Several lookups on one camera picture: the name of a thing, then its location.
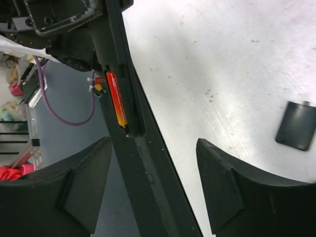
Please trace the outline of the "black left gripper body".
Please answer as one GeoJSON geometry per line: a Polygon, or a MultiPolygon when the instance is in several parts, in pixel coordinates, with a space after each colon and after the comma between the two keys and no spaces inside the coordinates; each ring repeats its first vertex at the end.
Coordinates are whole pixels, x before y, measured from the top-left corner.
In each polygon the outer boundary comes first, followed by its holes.
{"type": "Polygon", "coordinates": [[[0,19],[30,17],[46,53],[78,71],[126,64],[122,12],[131,0],[2,0],[0,19]]]}

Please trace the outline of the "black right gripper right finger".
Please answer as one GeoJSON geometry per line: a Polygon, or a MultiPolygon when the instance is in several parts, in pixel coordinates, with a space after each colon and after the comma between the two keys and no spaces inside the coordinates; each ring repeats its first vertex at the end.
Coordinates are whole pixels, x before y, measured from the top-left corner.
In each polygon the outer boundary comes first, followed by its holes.
{"type": "Polygon", "coordinates": [[[313,237],[316,186],[250,165],[198,139],[197,164],[218,237],[313,237]]]}

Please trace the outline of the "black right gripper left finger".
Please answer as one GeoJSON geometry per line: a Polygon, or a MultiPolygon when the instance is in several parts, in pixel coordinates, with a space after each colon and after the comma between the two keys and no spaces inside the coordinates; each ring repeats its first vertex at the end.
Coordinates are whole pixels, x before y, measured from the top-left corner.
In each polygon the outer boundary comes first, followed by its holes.
{"type": "Polygon", "coordinates": [[[3,237],[88,237],[95,233],[112,157],[104,137],[15,181],[0,183],[3,237]]]}

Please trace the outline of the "slim black remote control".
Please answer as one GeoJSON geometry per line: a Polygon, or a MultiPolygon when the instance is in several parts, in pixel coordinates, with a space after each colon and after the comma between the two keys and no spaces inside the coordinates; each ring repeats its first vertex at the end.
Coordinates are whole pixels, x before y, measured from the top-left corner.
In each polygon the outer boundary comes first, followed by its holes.
{"type": "Polygon", "coordinates": [[[133,214],[143,237],[202,235],[131,59],[101,71],[103,114],[133,214]],[[106,72],[118,79],[127,128],[118,125],[106,72]]]}

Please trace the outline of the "black battery cover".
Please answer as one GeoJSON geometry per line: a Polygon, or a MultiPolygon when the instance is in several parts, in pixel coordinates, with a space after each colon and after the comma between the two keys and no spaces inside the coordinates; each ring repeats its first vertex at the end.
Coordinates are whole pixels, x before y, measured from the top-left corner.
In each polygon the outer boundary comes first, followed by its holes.
{"type": "Polygon", "coordinates": [[[278,127],[275,141],[279,144],[308,151],[316,131],[316,108],[310,102],[289,101],[278,127]]]}

